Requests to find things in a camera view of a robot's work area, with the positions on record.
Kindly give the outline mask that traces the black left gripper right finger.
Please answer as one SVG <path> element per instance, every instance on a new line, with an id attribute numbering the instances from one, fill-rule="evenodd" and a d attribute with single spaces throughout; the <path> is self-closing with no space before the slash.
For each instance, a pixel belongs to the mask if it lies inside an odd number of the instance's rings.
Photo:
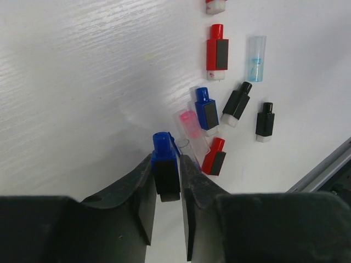
<path id="1" fill-rule="evenodd" d="M 350 207 L 331 193 L 231 194 L 180 158 L 190 262 L 350 262 Z"/>

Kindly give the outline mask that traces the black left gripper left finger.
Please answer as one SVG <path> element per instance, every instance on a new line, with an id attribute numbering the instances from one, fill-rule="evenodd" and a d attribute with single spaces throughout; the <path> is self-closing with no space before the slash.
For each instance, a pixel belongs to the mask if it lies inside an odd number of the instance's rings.
<path id="1" fill-rule="evenodd" d="M 144 262 L 156 204 L 150 161 L 81 202 L 1 197 L 1 262 Z"/>

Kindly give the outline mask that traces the red marker cap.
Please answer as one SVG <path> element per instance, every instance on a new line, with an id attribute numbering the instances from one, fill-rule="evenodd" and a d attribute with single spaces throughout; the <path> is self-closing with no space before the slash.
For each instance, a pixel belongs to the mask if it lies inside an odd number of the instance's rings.
<path id="1" fill-rule="evenodd" d="M 209 81 L 225 79 L 228 70 L 229 40 L 224 38 L 224 25 L 213 24 L 206 42 L 206 71 Z"/>
<path id="2" fill-rule="evenodd" d="M 210 147 L 210 152 L 205 155 L 201 170 L 207 175 L 218 176 L 222 169 L 222 165 L 226 156 L 223 151 L 225 140 L 222 138 L 214 138 Z"/>
<path id="3" fill-rule="evenodd" d="M 225 11 L 226 0 L 205 0 L 206 14 L 215 15 Z"/>

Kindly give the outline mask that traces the blue marker cap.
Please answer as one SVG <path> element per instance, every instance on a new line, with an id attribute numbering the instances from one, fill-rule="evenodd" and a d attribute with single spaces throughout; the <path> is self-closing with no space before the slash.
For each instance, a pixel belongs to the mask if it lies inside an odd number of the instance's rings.
<path id="1" fill-rule="evenodd" d="M 214 136 L 219 127 L 216 101 L 210 98 L 207 87 L 197 88 L 195 94 L 195 109 L 201 129 L 206 137 Z"/>
<path id="2" fill-rule="evenodd" d="M 177 153 L 168 132 L 157 132 L 152 136 L 154 150 L 151 156 L 151 172 L 161 202 L 180 200 L 180 181 Z"/>

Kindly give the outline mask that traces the pink highlighter cap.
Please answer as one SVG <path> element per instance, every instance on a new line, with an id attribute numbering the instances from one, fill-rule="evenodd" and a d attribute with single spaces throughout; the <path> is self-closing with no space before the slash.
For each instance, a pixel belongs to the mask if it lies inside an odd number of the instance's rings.
<path id="1" fill-rule="evenodd" d="M 194 155 L 198 162 L 202 164 L 205 155 L 210 152 L 210 146 L 199 124 L 196 112 L 184 108 L 177 111 L 173 116 L 178 130 L 189 140 Z"/>

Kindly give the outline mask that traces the black marker cap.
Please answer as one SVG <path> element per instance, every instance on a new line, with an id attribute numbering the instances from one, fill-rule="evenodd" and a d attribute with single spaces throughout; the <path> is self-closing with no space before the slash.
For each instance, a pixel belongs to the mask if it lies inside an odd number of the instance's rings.
<path id="1" fill-rule="evenodd" d="M 239 89 L 232 91 L 224 109 L 222 110 L 221 121 L 223 123 L 233 128 L 236 127 L 250 100 L 249 92 L 251 91 L 251 88 L 251 83 L 243 82 Z"/>
<path id="2" fill-rule="evenodd" d="M 269 142 L 273 135 L 275 114 L 273 113 L 273 103 L 265 102 L 262 111 L 257 114 L 256 141 Z"/>

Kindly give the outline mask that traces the light blue pen cap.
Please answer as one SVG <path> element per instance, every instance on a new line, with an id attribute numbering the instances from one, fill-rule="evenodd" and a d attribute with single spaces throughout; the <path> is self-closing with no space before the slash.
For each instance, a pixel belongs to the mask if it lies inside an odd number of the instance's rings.
<path id="1" fill-rule="evenodd" d="M 267 37 L 249 36 L 247 39 L 247 80 L 262 82 Z"/>

